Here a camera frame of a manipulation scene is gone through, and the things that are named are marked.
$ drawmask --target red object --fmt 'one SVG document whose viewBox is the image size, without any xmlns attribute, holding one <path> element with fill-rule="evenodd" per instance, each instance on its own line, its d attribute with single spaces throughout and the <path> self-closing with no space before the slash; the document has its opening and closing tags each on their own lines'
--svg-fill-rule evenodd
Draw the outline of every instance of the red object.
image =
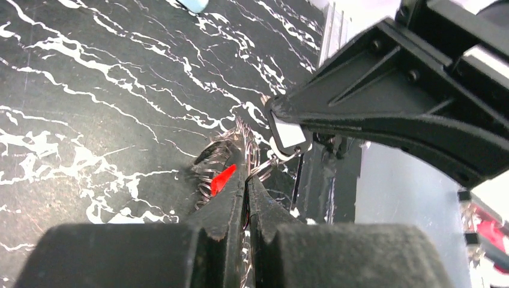
<svg viewBox="0 0 509 288">
<path fill-rule="evenodd" d="M 225 171 L 222 171 L 221 174 L 217 175 L 212 179 L 212 183 L 210 185 L 211 195 L 212 197 L 216 196 L 221 190 L 224 188 L 228 180 L 232 177 L 233 173 L 237 169 L 235 164 L 226 168 Z"/>
<path fill-rule="evenodd" d="M 504 247 L 504 234 L 495 225 L 497 223 L 494 221 L 482 221 L 477 225 L 477 232 L 488 239 L 496 248 L 507 252 Z M 495 269 L 505 274 L 509 273 L 509 271 L 503 270 L 498 265 L 495 265 Z"/>
</svg>

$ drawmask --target red clip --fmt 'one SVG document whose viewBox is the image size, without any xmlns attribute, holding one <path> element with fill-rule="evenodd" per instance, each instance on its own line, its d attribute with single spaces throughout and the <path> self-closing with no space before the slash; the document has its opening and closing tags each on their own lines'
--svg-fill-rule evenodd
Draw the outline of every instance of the red clip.
<svg viewBox="0 0 509 288">
<path fill-rule="evenodd" d="M 226 168 L 225 171 L 222 171 L 221 174 L 217 175 L 212 179 L 212 183 L 210 185 L 210 192 L 212 197 L 216 196 L 221 190 L 224 188 L 228 180 L 232 177 L 233 173 L 237 169 L 237 166 L 235 164 L 231 165 L 230 167 Z"/>
</svg>

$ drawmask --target black marble table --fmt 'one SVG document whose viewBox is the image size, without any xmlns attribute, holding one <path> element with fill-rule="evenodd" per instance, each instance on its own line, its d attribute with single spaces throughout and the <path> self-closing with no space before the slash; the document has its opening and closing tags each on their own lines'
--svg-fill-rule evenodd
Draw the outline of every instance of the black marble table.
<svg viewBox="0 0 509 288">
<path fill-rule="evenodd" d="M 315 69 L 323 15 L 305 0 L 0 2 L 0 287 L 48 228 L 176 223 L 185 171 L 241 116 L 264 153 L 261 96 Z M 295 163 L 267 187 L 281 199 Z"/>
</svg>

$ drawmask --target red fabric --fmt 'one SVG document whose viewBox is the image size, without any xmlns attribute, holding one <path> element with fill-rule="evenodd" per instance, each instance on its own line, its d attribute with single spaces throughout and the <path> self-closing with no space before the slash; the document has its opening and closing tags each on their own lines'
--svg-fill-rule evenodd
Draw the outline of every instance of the red fabric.
<svg viewBox="0 0 509 288">
<path fill-rule="evenodd" d="M 495 221 L 482 221 L 477 225 L 477 232 L 488 239 L 496 248 L 507 253 L 504 247 L 504 234 L 496 228 L 497 223 Z M 502 273 L 509 273 L 508 270 L 501 269 L 495 265 L 495 269 Z"/>
<path fill-rule="evenodd" d="M 226 168 L 225 171 L 222 171 L 221 174 L 217 175 L 212 179 L 212 183 L 210 185 L 211 195 L 216 196 L 221 190 L 224 188 L 228 180 L 232 177 L 233 173 L 236 171 L 237 167 L 235 164 Z"/>
</svg>

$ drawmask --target light blue object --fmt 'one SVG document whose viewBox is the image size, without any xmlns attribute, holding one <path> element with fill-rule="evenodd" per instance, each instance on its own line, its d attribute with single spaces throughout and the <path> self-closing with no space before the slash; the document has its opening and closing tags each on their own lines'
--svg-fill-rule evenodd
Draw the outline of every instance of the light blue object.
<svg viewBox="0 0 509 288">
<path fill-rule="evenodd" d="M 178 0 L 185 8 L 193 13 L 201 13 L 208 4 L 208 0 Z"/>
</svg>

